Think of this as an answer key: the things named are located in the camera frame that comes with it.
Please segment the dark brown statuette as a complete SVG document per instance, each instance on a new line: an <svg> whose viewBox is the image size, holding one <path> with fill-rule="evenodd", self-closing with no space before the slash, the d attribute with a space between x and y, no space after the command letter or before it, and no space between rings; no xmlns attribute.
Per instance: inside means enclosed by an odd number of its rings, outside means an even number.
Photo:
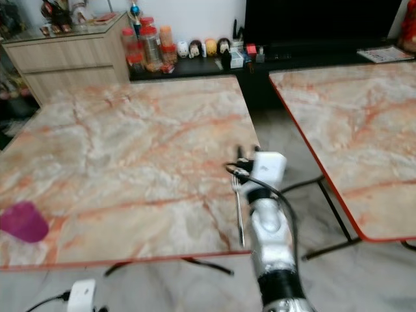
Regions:
<svg viewBox="0 0 416 312"><path fill-rule="evenodd" d="M47 19L53 34L68 34L72 32L72 19L66 2L68 0L42 0L40 12Z"/></svg>

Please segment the blue and gold trophy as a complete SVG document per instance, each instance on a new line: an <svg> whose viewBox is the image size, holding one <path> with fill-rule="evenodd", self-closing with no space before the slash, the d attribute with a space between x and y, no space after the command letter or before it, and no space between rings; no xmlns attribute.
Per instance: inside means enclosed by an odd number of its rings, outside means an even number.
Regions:
<svg viewBox="0 0 416 312"><path fill-rule="evenodd" d="M131 6L129 8L129 17L134 27L141 27L142 22L140 19L143 17L142 9L138 5L138 0L131 0Z"/></svg>

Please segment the light wooden drawer cabinet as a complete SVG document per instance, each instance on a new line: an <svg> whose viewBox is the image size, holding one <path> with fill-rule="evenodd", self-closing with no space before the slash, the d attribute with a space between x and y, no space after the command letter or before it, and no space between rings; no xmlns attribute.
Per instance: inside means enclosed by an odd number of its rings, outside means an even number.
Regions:
<svg viewBox="0 0 416 312"><path fill-rule="evenodd" d="M68 34L45 36L39 30L23 32L2 42L40 105L56 91L80 86L128 83L129 68L121 31L130 26L120 12L101 25Z"/></svg>

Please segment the small yellow figurine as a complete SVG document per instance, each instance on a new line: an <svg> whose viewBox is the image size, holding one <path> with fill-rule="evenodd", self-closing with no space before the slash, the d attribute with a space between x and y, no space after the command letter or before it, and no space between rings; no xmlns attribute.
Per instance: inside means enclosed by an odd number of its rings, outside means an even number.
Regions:
<svg viewBox="0 0 416 312"><path fill-rule="evenodd" d="M206 57L215 57L218 54L218 44L217 41L213 38L205 39L205 56Z"/></svg>

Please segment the dark-haired small figurine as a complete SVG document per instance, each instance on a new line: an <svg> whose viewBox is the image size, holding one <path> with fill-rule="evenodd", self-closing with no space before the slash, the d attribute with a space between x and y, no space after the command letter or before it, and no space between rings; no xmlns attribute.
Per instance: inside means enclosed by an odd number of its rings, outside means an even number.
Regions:
<svg viewBox="0 0 416 312"><path fill-rule="evenodd" d="M199 40L193 40L188 47L188 57L190 59L201 59L203 57L203 45Z"/></svg>

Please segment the purple plastic cup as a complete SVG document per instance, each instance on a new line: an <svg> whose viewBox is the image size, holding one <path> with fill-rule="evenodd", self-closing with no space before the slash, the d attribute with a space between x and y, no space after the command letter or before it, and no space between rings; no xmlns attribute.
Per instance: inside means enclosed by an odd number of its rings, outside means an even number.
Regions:
<svg viewBox="0 0 416 312"><path fill-rule="evenodd" d="M49 225L33 202L24 200L0 214L0 230L23 242L36 243L48 235Z"/></svg>

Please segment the black flat screen television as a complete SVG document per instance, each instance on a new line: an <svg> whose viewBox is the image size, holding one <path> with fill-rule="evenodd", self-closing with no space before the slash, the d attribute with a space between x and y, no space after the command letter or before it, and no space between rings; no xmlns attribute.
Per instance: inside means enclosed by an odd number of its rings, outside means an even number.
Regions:
<svg viewBox="0 0 416 312"><path fill-rule="evenodd" d="M250 44L381 40L404 0L246 0Z"/></svg>

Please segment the orange-filled plastic jar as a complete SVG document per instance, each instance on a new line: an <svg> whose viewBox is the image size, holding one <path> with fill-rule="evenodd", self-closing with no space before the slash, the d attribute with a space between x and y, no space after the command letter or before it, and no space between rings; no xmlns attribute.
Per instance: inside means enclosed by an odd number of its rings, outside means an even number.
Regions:
<svg viewBox="0 0 416 312"><path fill-rule="evenodd" d="M172 28L169 25L160 26L159 39L164 62L175 64L177 62L176 45L173 41Z"/></svg>

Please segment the printed paper booklet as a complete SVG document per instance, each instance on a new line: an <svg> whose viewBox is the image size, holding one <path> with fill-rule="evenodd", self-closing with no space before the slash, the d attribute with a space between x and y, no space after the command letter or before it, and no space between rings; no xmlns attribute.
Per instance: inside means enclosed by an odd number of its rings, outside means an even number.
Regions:
<svg viewBox="0 0 416 312"><path fill-rule="evenodd" d="M395 45L387 47L377 47L369 49L358 49L356 53L373 63L398 62L399 60L413 60L416 57L413 54L403 51Z"/></svg>

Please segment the silver metal fork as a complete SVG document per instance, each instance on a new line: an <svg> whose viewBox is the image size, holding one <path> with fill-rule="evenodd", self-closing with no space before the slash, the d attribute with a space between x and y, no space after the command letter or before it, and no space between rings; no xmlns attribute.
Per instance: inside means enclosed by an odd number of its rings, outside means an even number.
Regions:
<svg viewBox="0 0 416 312"><path fill-rule="evenodd" d="M244 218L242 214L242 202L240 195L241 184L240 181L238 181L238 179L234 175L231 176L231 189L234 191L235 203L237 203L237 229L239 235L239 242L242 247L245 247L246 235L244 234Z"/></svg>

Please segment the small clear red-lidded jar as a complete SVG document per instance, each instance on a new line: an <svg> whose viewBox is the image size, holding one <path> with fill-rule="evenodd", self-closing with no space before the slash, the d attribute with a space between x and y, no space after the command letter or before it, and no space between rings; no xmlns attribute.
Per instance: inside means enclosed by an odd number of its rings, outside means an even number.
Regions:
<svg viewBox="0 0 416 312"><path fill-rule="evenodd" d="M125 50L125 59L131 71L141 72L144 70L142 45L138 42L136 33L130 27L122 29L122 44Z"/></svg>

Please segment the large clear red-lidded jar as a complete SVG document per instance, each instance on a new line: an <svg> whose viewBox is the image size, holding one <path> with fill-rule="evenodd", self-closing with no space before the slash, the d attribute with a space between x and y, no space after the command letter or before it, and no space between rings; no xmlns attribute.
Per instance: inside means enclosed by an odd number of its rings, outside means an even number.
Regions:
<svg viewBox="0 0 416 312"><path fill-rule="evenodd" d="M146 71L159 72L163 67L163 54L161 54L157 29L151 26L142 26L139 38L144 48Z"/></svg>

